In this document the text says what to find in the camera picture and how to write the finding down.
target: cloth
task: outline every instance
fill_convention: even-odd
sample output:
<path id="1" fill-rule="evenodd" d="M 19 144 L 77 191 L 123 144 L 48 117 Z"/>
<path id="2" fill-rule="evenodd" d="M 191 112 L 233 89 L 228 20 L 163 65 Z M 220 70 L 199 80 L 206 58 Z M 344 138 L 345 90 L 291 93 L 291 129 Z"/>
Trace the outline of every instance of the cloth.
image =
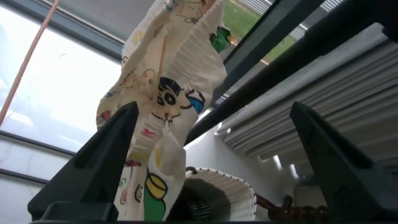
<path id="1" fill-rule="evenodd" d="M 222 0 L 204 15 L 200 0 L 156 0 L 125 43 L 121 76 L 96 117 L 101 128 L 122 105 L 139 108 L 115 199 L 119 220 L 165 220 L 182 189 L 183 144 L 226 76 L 222 10 Z"/>

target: gray metal beam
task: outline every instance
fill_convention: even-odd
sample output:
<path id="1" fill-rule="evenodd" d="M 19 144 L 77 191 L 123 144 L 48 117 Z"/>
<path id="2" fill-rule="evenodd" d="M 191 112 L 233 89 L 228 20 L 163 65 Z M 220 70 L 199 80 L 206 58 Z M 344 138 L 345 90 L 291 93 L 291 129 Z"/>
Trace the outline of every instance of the gray metal beam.
<path id="1" fill-rule="evenodd" d="M 213 95 L 214 102 L 307 18 L 323 0 L 278 0 L 224 60 L 228 76 Z"/>
<path id="2" fill-rule="evenodd" d="M 49 4 L 35 0 L 0 0 L 0 2 L 40 22 L 44 21 L 50 9 Z M 96 30 L 94 27 L 85 26 L 82 22 L 68 16 L 61 10 L 56 11 L 49 22 L 49 26 L 94 50 L 104 53 L 113 60 L 121 61 L 123 43 Z"/>

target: white woven basket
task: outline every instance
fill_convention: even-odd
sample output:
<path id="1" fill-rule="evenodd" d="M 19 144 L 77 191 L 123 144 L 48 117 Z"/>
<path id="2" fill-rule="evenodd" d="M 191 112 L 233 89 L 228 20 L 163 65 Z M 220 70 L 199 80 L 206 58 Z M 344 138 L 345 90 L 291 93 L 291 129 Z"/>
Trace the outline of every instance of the white woven basket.
<path id="1" fill-rule="evenodd" d="M 256 218 L 256 194 L 243 179 L 218 170 L 198 168 L 187 172 L 184 188 L 177 199 L 173 213 L 191 213 L 193 220 L 203 221 L 254 221 Z"/>

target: yellow cup print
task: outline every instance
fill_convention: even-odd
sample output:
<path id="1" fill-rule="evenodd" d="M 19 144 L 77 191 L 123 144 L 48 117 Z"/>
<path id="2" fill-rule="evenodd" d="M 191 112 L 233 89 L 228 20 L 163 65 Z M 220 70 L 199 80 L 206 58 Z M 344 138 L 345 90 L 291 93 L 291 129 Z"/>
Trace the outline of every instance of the yellow cup print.
<path id="1" fill-rule="evenodd" d="M 149 174 L 146 180 L 149 193 L 158 200 L 162 200 L 167 191 L 166 183 L 154 174 Z"/>

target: black bar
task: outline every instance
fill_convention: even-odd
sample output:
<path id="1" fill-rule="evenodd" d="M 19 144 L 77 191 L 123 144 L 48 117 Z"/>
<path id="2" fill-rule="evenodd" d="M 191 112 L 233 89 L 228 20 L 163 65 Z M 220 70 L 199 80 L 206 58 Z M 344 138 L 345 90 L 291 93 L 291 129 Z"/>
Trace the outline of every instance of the black bar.
<path id="1" fill-rule="evenodd" d="M 291 48 L 270 63 L 227 100 L 197 122 L 185 144 L 228 118 L 252 100 L 264 94 L 321 55 L 331 52 L 373 22 L 368 1 L 346 0 L 317 24 Z"/>
<path id="2" fill-rule="evenodd" d="M 44 149 L 48 149 L 48 150 L 51 150 L 51 151 L 54 151 L 54 152 L 59 152 L 61 154 L 68 155 L 68 156 L 74 156 L 76 154 L 75 152 L 72 152 L 72 151 L 69 151 L 69 150 L 66 150 L 66 149 L 61 149 L 59 147 L 51 146 L 51 145 L 46 144 L 46 143 L 35 141 L 33 139 L 25 138 L 25 137 L 22 137 L 22 136 L 19 136 L 19 135 L 16 135 L 16 134 L 11 134 L 11 133 L 8 133 L 8 132 L 5 132 L 5 131 L 1 131 L 1 130 L 0 130 L 0 136 L 11 138 L 11 139 L 16 140 L 16 141 L 25 142 L 27 144 L 32 144 L 34 146 L 39 146 L 39 147 L 42 147 Z"/>
<path id="3" fill-rule="evenodd" d="M 0 2 L 3 2 L 40 22 L 44 21 L 50 9 L 49 4 L 33 0 L 0 0 Z M 79 42 L 82 42 L 83 44 L 109 55 L 118 62 L 121 61 L 122 42 L 112 39 L 110 36 L 99 30 L 95 30 L 93 27 L 82 25 L 81 22 L 76 21 L 76 19 L 66 15 L 58 9 L 49 22 L 49 26 L 78 40 Z"/>
<path id="4" fill-rule="evenodd" d="M 20 173 L 14 172 L 14 171 L 1 169 L 1 168 L 0 168 L 0 174 L 6 175 L 6 176 L 9 176 L 9 177 L 22 179 L 22 180 L 27 180 L 27 181 L 30 181 L 30 182 L 35 182 L 37 184 L 46 185 L 49 182 L 48 180 L 45 180 L 45 179 L 41 179 L 41 178 L 38 178 L 38 177 L 33 177 L 31 175 L 26 175 L 26 174 L 20 174 Z"/>
<path id="5" fill-rule="evenodd" d="M 243 40 L 225 58 L 224 65 L 228 76 L 223 84 L 214 91 L 212 105 L 316 10 L 323 1 L 275 1 Z"/>

